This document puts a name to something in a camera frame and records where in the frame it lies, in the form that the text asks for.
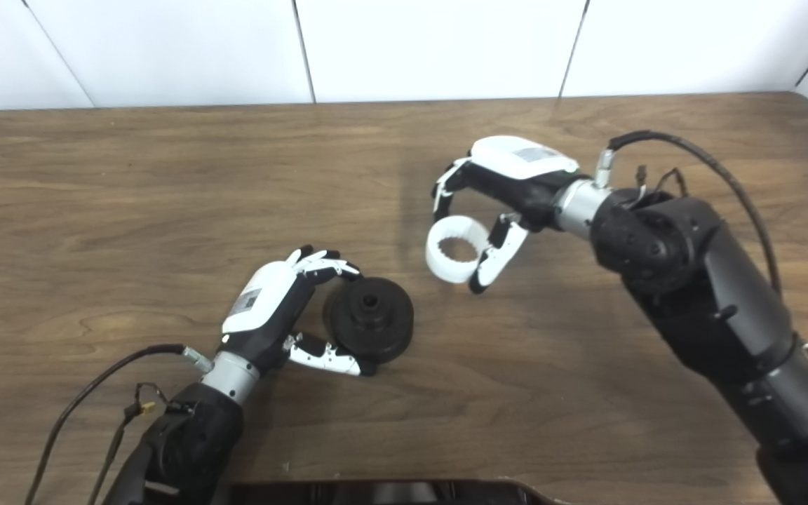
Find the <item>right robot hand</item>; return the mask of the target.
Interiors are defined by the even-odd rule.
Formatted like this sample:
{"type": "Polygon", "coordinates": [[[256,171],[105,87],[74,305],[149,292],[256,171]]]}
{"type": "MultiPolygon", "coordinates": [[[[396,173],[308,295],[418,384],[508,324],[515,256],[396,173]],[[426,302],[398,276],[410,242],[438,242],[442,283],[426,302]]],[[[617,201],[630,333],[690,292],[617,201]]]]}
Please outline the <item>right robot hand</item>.
{"type": "Polygon", "coordinates": [[[481,294],[490,287],[520,250],[530,233],[561,230],[559,198],[583,179],[578,163],[554,148],[516,135],[491,135],[473,143],[467,156],[451,163],[436,180],[433,227],[428,244],[460,238],[478,253],[472,262],[446,260],[440,247],[427,250],[433,274],[449,283],[467,283],[481,294]],[[473,189],[508,208],[491,228],[465,215],[451,215],[453,196],[473,189]]]}

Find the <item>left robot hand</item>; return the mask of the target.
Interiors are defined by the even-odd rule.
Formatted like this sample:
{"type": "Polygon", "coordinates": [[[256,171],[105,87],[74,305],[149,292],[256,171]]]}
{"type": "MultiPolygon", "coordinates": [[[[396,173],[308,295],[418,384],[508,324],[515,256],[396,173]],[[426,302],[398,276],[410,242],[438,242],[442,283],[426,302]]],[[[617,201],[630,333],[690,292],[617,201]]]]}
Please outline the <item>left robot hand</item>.
{"type": "Polygon", "coordinates": [[[317,285],[342,278],[363,278],[361,269],[341,259],[337,250],[314,250],[309,244],[288,259],[270,262],[253,274],[222,323],[219,353],[244,359],[260,376],[294,361],[317,370],[373,377],[377,365],[354,357],[321,337],[296,330],[317,285]]]}

